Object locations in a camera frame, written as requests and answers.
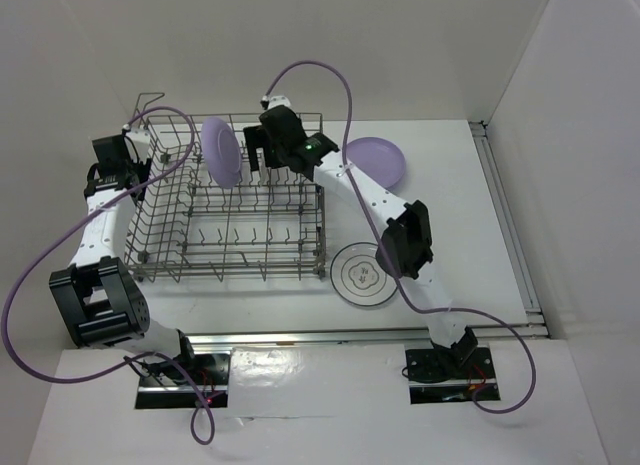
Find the large purple plate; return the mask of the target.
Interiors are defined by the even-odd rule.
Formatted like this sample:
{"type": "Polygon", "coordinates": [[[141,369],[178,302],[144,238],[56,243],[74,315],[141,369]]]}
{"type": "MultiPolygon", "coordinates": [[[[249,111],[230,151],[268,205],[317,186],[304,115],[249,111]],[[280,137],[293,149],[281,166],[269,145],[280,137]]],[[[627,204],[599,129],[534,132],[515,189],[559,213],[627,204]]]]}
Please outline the large purple plate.
{"type": "Polygon", "coordinates": [[[242,154],[231,127],[218,117],[208,117],[201,128],[201,152],[208,173],[223,189],[241,181],[242,154]]]}

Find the grey wire dish rack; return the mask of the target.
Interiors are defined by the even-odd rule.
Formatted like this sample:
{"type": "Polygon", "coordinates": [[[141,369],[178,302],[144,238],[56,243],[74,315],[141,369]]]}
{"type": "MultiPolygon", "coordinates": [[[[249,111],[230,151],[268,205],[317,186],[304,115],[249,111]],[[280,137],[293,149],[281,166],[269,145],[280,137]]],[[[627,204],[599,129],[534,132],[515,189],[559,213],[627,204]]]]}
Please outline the grey wire dish rack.
{"type": "Polygon", "coordinates": [[[286,168],[253,172],[244,156],[239,184],[223,189],[193,144],[180,169],[147,189],[130,223],[125,262],[134,276],[323,277],[322,188],[286,168]]]}

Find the small purple plate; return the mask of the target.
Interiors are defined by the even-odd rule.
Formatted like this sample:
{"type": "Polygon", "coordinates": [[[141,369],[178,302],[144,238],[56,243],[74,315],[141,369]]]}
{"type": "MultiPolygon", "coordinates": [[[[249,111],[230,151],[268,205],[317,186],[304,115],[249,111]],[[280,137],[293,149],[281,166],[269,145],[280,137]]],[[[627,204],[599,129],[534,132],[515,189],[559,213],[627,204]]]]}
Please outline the small purple plate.
{"type": "Polygon", "coordinates": [[[347,158],[385,189],[399,184],[406,173],[406,159],[393,142],[379,137],[362,137],[346,146],[347,158]]]}

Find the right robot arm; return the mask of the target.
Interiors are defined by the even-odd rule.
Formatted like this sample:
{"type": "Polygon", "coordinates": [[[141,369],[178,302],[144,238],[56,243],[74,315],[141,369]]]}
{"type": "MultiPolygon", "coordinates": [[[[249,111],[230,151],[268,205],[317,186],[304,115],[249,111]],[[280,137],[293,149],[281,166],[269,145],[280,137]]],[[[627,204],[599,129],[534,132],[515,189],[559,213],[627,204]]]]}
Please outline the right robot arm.
{"type": "Polygon", "coordinates": [[[356,165],[349,157],[350,123],[339,146],[322,132],[308,134],[286,100],[271,104],[264,98],[261,106],[259,124],[244,129],[247,148],[261,149],[267,165],[297,173],[363,213],[377,243],[376,261],[424,319],[438,369],[460,376],[478,340],[437,277],[427,206],[394,195],[356,165]]]}

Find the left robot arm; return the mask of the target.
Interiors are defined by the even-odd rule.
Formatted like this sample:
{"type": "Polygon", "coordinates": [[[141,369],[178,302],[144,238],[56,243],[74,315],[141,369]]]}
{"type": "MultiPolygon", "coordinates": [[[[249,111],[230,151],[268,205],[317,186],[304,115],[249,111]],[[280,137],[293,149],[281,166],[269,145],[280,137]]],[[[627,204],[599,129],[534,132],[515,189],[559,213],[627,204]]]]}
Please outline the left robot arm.
{"type": "Polygon", "coordinates": [[[49,288],[72,342],[79,348],[120,348],[132,353],[160,352],[163,374],[176,384],[196,375],[197,359],[186,335],[151,317],[137,280],[124,263],[126,238],[146,191],[107,203],[150,178],[150,146],[138,128],[92,141],[97,157],[87,174],[88,213],[79,247],[67,268],[51,273],[49,288]]]}

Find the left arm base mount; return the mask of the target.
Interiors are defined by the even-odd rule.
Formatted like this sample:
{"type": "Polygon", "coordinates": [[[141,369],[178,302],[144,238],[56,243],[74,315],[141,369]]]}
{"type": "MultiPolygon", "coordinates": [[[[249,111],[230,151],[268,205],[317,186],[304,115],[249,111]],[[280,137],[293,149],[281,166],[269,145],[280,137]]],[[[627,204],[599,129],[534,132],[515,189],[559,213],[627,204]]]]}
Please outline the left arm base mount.
{"type": "MultiPolygon", "coordinates": [[[[222,352],[197,354],[190,362],[181,363],[212,409],[228,406],[230,362],[230,353],[222,352]]],[[[143,361],[137,368],[140,376],[135,400],[137,410],[199,407],[193,387],[166,361],[143,361]]]]}

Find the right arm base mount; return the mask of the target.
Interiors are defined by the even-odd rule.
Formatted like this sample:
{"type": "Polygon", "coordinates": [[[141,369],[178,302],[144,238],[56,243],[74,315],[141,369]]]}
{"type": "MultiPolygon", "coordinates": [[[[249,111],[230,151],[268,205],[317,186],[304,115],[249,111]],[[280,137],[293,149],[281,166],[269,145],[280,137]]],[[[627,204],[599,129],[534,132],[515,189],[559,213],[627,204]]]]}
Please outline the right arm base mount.
{"type": "Polygon", "coordinates": [[[408,381],[412,405],[499,401],[500,392],[492,355],[488,347],[479,347],[456,371],[446,371],[431,348],[406,349],[406,365],[401,370],[408,381]]]}

